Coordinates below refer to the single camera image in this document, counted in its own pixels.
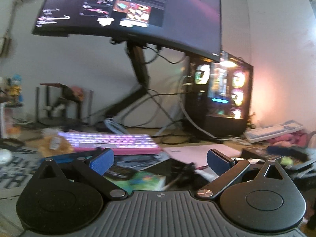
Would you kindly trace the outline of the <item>blue handheld tool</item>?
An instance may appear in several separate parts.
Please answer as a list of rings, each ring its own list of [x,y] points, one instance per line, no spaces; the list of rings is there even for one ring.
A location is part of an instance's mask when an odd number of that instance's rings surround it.
[[[75,153],[50,156],[48,158],[52,158],[57,164],[70,163],[79,157],[89,158],[93,156],[95,153],[96,153],[95,150],[90,150],[90,151],[81,151],[81,152],[75,152]]]

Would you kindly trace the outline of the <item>small black product box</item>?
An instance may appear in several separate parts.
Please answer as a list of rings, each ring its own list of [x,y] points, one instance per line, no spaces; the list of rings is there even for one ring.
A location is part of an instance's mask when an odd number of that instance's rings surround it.
[[[240,157],[244,159],[262,159],[264,161],[273,159],[280,161],[283,156],[270,154],[265,148],[246,147],[242,149]]]

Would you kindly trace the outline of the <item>pink mouse pad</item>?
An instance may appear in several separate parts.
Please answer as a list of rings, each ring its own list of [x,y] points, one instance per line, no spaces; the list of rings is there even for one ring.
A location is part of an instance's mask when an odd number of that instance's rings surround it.
[[[207,165],[207,153],[210,149],[216,149],[228,157],[239,157],[241,152],[224,144],[208,144],[199,146],[167,147],[163,151],[171,158],[185,164],[195,163],[197,167]]]

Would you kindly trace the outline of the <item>pink mechanical keyboard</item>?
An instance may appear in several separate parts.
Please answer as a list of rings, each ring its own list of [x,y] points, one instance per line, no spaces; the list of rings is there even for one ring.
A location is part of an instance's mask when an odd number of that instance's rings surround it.
[[[76,152],[110,148],[115,155],[151,155],[162,150],[146,134],[58,132],[58,135],[64,137]]]

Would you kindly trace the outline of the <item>white blue keyboard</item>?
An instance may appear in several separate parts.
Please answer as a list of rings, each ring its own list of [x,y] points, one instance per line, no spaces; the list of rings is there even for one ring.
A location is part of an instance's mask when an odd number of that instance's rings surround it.
[[[295,120],[289,120],[276,125],[247,130],[244,132],[244,136],[250,143],[256,143],[280,137],[285,134],[291,134],[303,129],[304,126],[301,123],[298,123]]]

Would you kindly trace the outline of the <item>green floral tissue pack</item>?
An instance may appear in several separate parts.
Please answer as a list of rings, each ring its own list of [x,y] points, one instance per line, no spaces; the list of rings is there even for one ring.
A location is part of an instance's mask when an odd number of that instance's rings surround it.
[[[134,190],[160,191],[166,184],[165,176],[116,165],[107,170],[103,177],[128,192],[128,194],[131,194]]]

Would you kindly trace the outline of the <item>packaged waffle snack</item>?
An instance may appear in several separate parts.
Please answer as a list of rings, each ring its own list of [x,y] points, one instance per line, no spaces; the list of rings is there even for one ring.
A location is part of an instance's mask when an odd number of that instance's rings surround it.
[[[38,151],[43,157],[51,157],[73,153],[74,148],[64,137],[53,134],[43,137],[40,141]]]

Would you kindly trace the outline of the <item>dark pink haired figure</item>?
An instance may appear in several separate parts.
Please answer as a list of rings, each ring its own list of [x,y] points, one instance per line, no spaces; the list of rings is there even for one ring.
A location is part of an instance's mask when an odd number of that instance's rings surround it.
[[[40,84],[45,87],[44,111],[46,116],[40,117],[40,87],[35,89],[35,123],[42,127],[81,127],[87,125],[82,117],[83,103],[85,99],[84,89],[81,87],[69,87],[60,83]],[[58,88],[60,96],[54,103],[50,102],[50,89]],[[75,117],[68,117],[68,107],[74,103],[76,105]]]

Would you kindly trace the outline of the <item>black RGB computer case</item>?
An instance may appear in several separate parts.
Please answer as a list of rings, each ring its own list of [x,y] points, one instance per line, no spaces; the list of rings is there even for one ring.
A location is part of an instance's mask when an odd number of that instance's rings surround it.
[[[183,128],[200,137],[237,137],[246,130],[253,66],[225,51],[220,61],[191,57],[184,87],[189,119]]]

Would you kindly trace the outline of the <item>printed black white desk mat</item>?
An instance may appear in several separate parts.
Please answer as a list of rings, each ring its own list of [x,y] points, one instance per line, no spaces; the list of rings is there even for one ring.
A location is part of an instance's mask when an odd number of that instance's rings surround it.
[[[1,192],[24,187],[38,169],[43,157],[34,152],[14,152],[12,159],[1,165]]]

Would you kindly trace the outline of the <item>blue haired anime figure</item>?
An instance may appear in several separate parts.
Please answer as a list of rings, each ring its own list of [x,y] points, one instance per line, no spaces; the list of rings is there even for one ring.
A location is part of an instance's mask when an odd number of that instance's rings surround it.
[[[23,106],[21,94],[22,77],[15,74],[12,78],[1,77],[1,98],[6,98],[5,106],[15,108]]]

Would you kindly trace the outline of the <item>curved computer monitor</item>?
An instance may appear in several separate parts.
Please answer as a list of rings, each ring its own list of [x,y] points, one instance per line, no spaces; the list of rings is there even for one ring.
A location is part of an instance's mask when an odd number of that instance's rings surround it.
[[[107,36],[219,61],[221,0],[45,0],[33,34]]]

